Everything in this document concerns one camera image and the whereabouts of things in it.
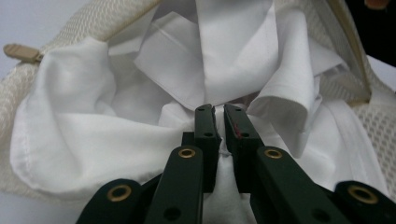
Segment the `screw hole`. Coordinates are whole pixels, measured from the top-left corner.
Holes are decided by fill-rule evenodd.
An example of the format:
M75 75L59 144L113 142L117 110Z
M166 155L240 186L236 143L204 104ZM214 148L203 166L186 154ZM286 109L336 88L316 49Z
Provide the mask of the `screw hole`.
M178 155L182 158L187 159L187 158L191 158L191 157L195 156L195 151L192 149L189 149L189 148L184 148L178 152Z
M375 204L378 198L370 190L364 187L352 185L347 189L348 193L362 203Z
M264 153L267 157L272 159L280 159L282 157L282 153L276 149L267 149Z
M113 202L121 202L127 199L132 193L132 189L127 185L118 185L107 193L107 198Z
M329 214L321 209L312 210L312 217L319 222L329 222L331 220Z
M166 218L166 220L168 220L168 221L175 221L178 218L180 218L180 216L181 216L181 212L176 207L167 208L163 212L163 217Z

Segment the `fabric fold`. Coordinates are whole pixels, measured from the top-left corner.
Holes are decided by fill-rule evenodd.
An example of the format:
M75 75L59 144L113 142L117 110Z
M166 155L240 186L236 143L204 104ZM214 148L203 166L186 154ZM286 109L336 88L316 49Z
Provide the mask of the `fabric fold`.
M308 44L312 72L315 77L325 75L332 79L349 71L347 63L334 51L324 48L311 37L308 38Z
M140 50L140 46L157 8L153 8L146 15L135 21L134 25L128 26L111 38L108 42L108 55L114 56L127 53L136 55Z
M267 119L249 118L265 145L287 150ZM341 100L325 100L320 104L304 154L295 160L323 188L334 190L340 181L356 180L389 194L366 131Z
M266 116L291 154L301 157L315 114L315 86L304 13L283 8L276 14L280 66L250 104L251 115Z
M172 12L152 23L135 65L190 110L204 103L198 26Z
M143 183L180 145L179 128L116 116L116 76L109 68L107 44L92 38L44 58L11 142L12 168L31 188L70 200L120 177Z
M276 70L272 0L197 0L205 102L221 105L260 91Z

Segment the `white cloth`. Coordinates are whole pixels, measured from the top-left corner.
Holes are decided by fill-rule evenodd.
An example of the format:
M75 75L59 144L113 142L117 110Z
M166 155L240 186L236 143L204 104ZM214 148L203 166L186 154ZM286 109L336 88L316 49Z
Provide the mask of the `white cloth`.
M236 42L227 33L230 23L224 21L233 15L224 10L212 17L215 12L206 7L215 2L197 1L198 25L168 14L141 29L141 35L147 34L138 52L134 44L127 45L130 51L114 48L109 58L107 43L89 37L50 51L15 119L10 158L15 173L31 188L67 200L91 197L101 185L120 177L144 183L162 171L182 132L193 131L196 106L236 99L233 103L247 108L264 143L301 156L297 161L320 185L332 189L337 181L356 179L386 193L370 141L347 105L319 104L319 73L336 76L345 63L315 47L317 43L310 44L298 9L285 8L275 15L271 3L238 2L235 16L240 23L235 27L254 24L257 29L247 28L247 36L231 30L241 35ZM216 4L238 11L227 1ZM211 40L214 24L217 35L225 32L230 37L222 38L218 48L220 40ZM262 44L264 36L274 46ZM266 48L272 53L260 51ZM313 58L314 52L322 52L322 57ZM251 73L240 73L243 69ZM257 91L257 97L251 94ZM217 109L217 126L224 136L221 106ZM231 164L232 157L221 153L219 186L233 183ZM211 211L221 212L218 202L242 198L232 209L238 216L233 223L254 222L246 195L232 196L235 188L223 192L219 186L205 199L204 220L214 220L217 212Z
M157 7L135 21L133 26L128 26L111 38L108 43L110 46L108 55L113 56L126 53L136 54L140 50L144 36L156 11Z

